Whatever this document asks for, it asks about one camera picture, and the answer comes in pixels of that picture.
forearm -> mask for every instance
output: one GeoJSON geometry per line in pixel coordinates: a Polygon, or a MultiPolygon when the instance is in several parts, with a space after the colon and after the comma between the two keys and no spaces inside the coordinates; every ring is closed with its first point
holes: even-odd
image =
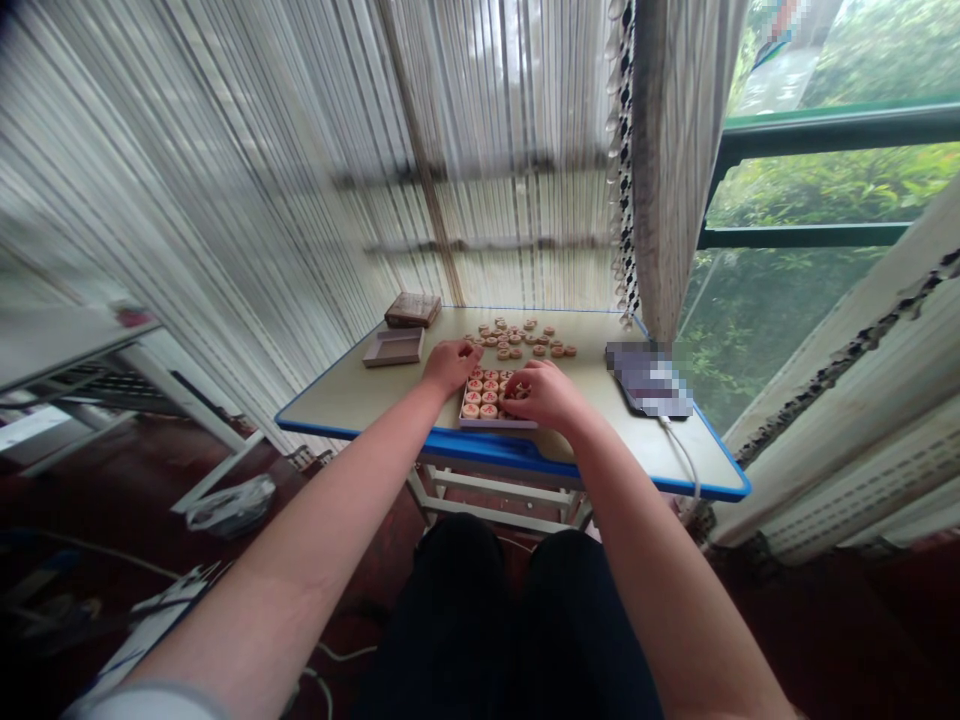
{"type": "Polygon", "coordinates": [[[445,400],[421,382],[354,440],[131,680],[199,687],[238,718],[279,715],[445,400]]]}
{"type": "Polygon", "coordinates": [[[789,717],[736,607],[633,454],[599,414],[565,434],[668,716],[789,717]]]}

striped curtain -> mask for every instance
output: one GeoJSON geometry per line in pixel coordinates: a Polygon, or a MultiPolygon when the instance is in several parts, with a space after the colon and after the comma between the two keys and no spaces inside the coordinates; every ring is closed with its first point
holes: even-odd
{"type": "MultiPolygon", "coordinates": [[[[278,448],[322,450],[273,415],[401,290],[616,306],[630,5],[24,0],[0,47],[0,303],[132,297],[278,448]]],[[[662,44],[681,63],[718,19],[684,17],[662,44]]]]}
{"type": "Polygon", "coordinates": [[[643,321],[660,341],[677,336],[749,6],[637,6],[637,270],[643,321]]]}

leg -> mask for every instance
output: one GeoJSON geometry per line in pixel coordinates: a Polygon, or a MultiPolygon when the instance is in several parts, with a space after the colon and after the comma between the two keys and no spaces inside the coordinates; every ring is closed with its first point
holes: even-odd
{"type": "Polygon", "coordinates": [[[650,669],[603,546],[576,530],[530,561],[510,705],[527,718],[659,718],[650,669]]]}
{"type": "Polygon", "coordinates": [[[509,605],[493,532],[466,513],[438,523],[417,547],[353,717],[495,716],[509,605]]]}

left hand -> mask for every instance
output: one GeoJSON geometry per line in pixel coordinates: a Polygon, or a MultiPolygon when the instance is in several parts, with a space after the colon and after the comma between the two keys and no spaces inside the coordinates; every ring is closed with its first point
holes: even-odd
{"type": "Polygon", "coordinates": [[[440,388],[448,398],[466,385],[482,357],[483,348],[467,340],[445,340],[427,358],[423,382],[440,388]]]}

green foliage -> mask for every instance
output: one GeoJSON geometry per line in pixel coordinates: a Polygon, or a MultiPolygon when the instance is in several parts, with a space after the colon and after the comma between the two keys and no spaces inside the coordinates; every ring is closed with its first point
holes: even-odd
{"type": "MultiPolygon", "coordinates": [[[[773,3],[754,0],[731,109],[773,3]]],[[[960,95],[960,0],[851,0],[831,29],[801,108],[960,95]]],[[[960,171],[960,143],[759,158],[732,169],[712,227],[909,222],[960,171]]],[[[697,253],[682,371],[719,432],[736,420],[887,248],[697,253]],[[716,263],[709,284],[694,302],[716,263]]]]}
{"type": "Polygon", "coordinates": [[[960,143],[746,160],[717,189],[711,227],[911,222],[960,171],[960,143]]]}
{"type": "Polygon", "coordinates": [[[706,250],[697,253],[684,314],[716,262],[682,340],[681,376],[726,431],[836,302],[888,248],[706,250]]]}
{"type": "Polygon", "coordinates": [[[801,109],[960,96],[960,2],[852,0],[827,36],[801,109]]]}

